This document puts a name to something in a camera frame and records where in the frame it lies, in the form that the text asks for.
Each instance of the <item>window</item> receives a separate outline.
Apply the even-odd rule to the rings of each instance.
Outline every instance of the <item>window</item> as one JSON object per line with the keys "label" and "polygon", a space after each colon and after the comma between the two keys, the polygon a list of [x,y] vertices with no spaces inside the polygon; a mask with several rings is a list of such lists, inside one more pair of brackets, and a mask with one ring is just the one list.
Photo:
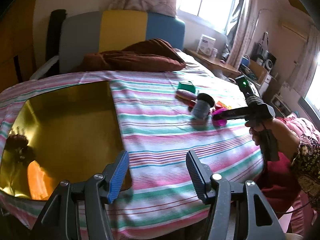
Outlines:
{"label": "window", "polygon": [[226,34],[234,5],[239,0],[177,0],[178,15]]}
{"label": "window", "polygon": [[301,97],[299,105],[307,113],[315,127],[320,130],[320,54],[315,75],[305,98]]}
{"label": "window", "polygon": [[311,103],[316,110],[320,112],[320,54],[318,57],[318,66],[313,77],[312,83],[306,95],[306,100]]}

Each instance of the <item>gold reflective panel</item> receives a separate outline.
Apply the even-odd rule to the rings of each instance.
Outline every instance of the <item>gold reflective panel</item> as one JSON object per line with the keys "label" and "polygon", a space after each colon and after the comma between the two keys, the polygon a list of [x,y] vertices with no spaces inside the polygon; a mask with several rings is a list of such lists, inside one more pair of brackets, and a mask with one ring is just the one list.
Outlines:
{"label": "gold reflective panel", "polygon": [[[25,102],[7,139],[0,188],[46,200],[58,183],[101,173],[124,149],[109,83],[66,87]],[[131,187],[128,172],[122,189]]]}

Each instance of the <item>black lid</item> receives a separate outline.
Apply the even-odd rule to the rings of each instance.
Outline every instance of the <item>black lid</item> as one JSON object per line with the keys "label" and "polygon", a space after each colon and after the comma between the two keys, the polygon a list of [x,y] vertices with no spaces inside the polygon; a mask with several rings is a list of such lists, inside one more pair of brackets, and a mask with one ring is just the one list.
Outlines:
{"label": "black lid", "polygon": [[212,98],[210,95],[206,94],[206,93],[200,93],[200,94],[197,96],[197,99],[198,99],[198,100],[202,100],[202,101],[206,101],[206,102],[210,105],[210,107],[214,107],[214,100],[213,100],[213,98]]}

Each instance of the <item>wooden cabinet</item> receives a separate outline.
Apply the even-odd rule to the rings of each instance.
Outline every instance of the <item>wooden cabinet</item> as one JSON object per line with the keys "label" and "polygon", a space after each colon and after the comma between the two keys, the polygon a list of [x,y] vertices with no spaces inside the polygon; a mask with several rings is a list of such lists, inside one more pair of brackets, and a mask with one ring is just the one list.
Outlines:
{"label": "wooden cabinet", "polygon": [[27,81],[36,71],[35,56],[33,51],[33,46],[24,49],[18,53],[18,61],[20,72],[22,76],[22,81]]}
{"label": "wooden cabinet", "polygon": [[8,87],[18,84],[13,58],[0,65],[0,93]]}

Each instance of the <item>black cable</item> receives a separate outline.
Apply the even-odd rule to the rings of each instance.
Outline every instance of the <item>black cable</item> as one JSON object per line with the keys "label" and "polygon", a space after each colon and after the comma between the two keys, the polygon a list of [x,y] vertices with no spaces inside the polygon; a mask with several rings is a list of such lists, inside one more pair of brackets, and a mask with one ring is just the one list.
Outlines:
{"label": "black cable", "polygon": [[304,204],[303,206],[301,206],[301,207],[299,207],[299,208],[297,208],[297,209],[295,209],[295,210],[292,210],[292,211],[290,211],[290,212],[276,212],[276,211],[275,211],[275,213],[276,213],[276,214],[280,214],[280,215],[291,214],[291,213],[293,213],[293,212],[299,211],[300,209],[304,208],[305,206],[307,206],[308,204],[310,204],[311,201],[312,201],[312,199],[310,199],[310,200],[308,201],[308,203]]}

